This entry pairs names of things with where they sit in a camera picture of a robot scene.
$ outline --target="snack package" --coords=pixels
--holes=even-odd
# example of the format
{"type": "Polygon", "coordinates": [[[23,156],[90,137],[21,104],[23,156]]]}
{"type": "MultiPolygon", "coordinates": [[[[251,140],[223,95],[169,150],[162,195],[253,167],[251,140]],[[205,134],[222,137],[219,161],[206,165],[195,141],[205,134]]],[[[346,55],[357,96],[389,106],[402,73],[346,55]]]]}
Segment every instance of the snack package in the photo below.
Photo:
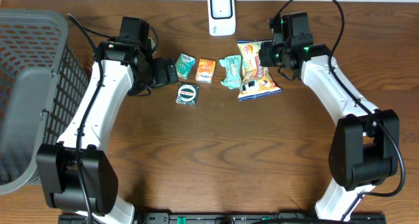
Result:
{"type": "Polygon", "coordinates": [[[237,45],[243,56],[243,82],[238,100],[255,99],[281,92],[269,75],[267,67],[261,66],[259,50],[263,41],[238,41],[237,45]]]}
{"type": "Polygon", "coordinates": [[[242,78],[240,77],[240,64],[242,57],[240,55],[229,56],[224,60],[220,60],[221,67],[225,67],[226,79],[221,82],[223,86],[229,89],[240,88],[242,78]]]}
{"type": "Polygon", "coordinates": [[[181,83],[177,91],[176,103],[196,106],[198,99],[198,85],[181,83]]]}
{"type": "Polygon", "coordinates": [[[201,83],[212,83],[212,77],[215,70],[215,61],[200,59],[198,69],[196,70],[195,80],[201,83]]]}
{"type": "Polygon", "coordinates": [[[188,79],[189,73],[191,73],[191,69],[195,64],[195,61],[195,58],[181,53],[175,64],[177,76],[183,79],[188,79]]]}

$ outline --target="chip bag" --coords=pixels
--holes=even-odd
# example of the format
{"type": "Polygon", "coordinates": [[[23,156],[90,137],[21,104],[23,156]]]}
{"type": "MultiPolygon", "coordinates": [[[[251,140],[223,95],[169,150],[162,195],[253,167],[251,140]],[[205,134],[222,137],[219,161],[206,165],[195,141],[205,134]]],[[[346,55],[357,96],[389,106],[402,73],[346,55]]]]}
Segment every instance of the chip bag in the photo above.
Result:
{"type": "Polygon", "coordinates": [[[269,75],[267,67],[261,66],[259,50],[263,41],[238,41],[237,45],[243,56],[243,82],[240,87],[238,100],[255,99],[270,94],[280,93],[269,75]]]}

